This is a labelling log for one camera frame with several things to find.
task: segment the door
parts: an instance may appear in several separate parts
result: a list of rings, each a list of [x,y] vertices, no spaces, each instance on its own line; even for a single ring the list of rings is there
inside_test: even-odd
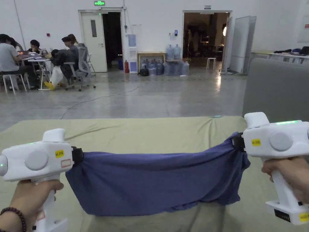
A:
[[[82,12],[83,38],[96,72],[107,72],[103,20],[100,13]]]
[[[243,73],[251,16],[235,19],[231,56],[231,70]]]
[[[230,27],[232,26],[232,22],[233,22],[233,17],[227,18],[226,34],[225,34],[225,39],[224,39],[222,70],[221,70],[221,72],[223,73],[227,73],[227,68],[228,68],[228,54],[229,54],[229,49],[231,48],[229,41],[231,38],[231,31],[232,31]]]

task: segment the open doorway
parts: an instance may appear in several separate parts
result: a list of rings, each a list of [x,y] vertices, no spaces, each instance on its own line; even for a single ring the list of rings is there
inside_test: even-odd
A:
[[[221,69],[229,13],[184,13],[183,58],[192,67],[206,67],[208,58],[216,58]]]
[[[121,13],[102,14],[107,71],[123,70],[123,48],[121,37]]]

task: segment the person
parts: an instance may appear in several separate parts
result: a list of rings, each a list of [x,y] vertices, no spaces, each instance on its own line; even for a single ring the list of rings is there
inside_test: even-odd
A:
[[[78,41],[76,40],[75,35],[69,34],[68,37],[71,39],[72,44],[78,47]]]
[[[31,40],[30,41],[30,46],[31,48],[29,48],[29,52],[36,52],[39,55],[42,55],[42,50],[40,49],[40,43],[37,40]]]
[[[75,45],[73,45],[71,38],[66,36],[62,38],[62,41],[64,45],[68,47],[69,50],[75,55],[75,59],[78,62],[78,48]]]
[[[16,62],[21,61],[22,58],[11,45],[11,38],[6,34],[0,34],[0,72],[5,74],[25,74],[27,73],[29,78],[30,89],[34,90],[39,88],[38,78],[33,71],[32,66],[19,67]]]
[[[32,231],[38,212],[51,191],[62,190],[64,185],[59,180],[44,181],[35,184],[30,180],[17,184],[10,207],[19,210],[26,221],[28,231]],[[21,232],[22,223],[14,212],[5,212],[0,216],[0,229],[9,232]]]
[[[52,76],[50,77],[50,82],[45,81],[44,85],[50,90],[55,90],[55,87],[62,81],[63,76],[67,80],[69,80],[73,73],[70,65],[65,65],[66,62],[75,63],[73,65],[74,70],[78,69],[78,61],[76,61],[76,57],[71,52],[71,50],[57,50],[54,49],[51,52],[50,61],[54,65]]]
[[[10,38],[11,45],[16,49],[16,51],[23,51],[23,47],[15,41],[14,38]]]
[[[283,160],[269,160],[263,165],[262,172],[270,176],[279,171],[283,178],[290,184],[294,195],[304,204],[309,204],[309,164],[303,157]]]

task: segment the white door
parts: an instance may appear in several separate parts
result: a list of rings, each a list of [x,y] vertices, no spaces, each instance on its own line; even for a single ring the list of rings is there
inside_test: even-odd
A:
[[[96,72],[107,72],[103,19],[101,14],[82,12],[83,37]]]
[[[231,70],[243,73],[251,16],[235,19]]]

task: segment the beaded bracelet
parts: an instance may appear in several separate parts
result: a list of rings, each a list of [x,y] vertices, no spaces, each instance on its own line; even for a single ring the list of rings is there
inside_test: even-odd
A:
[[[22,214],[22,212],[20,212],[18,209],[16,208],[13,208],[13,207],[8,207],[8,208],[4,208],[0,215],[4,214],[5,212],[13,212],[15,214],[18,215],[20,221],[21,221],[21,224],[22,224],[22,232],[27,232],[27,225],[26,225],[26,220],[25,220],[25,217],[24,215]]]

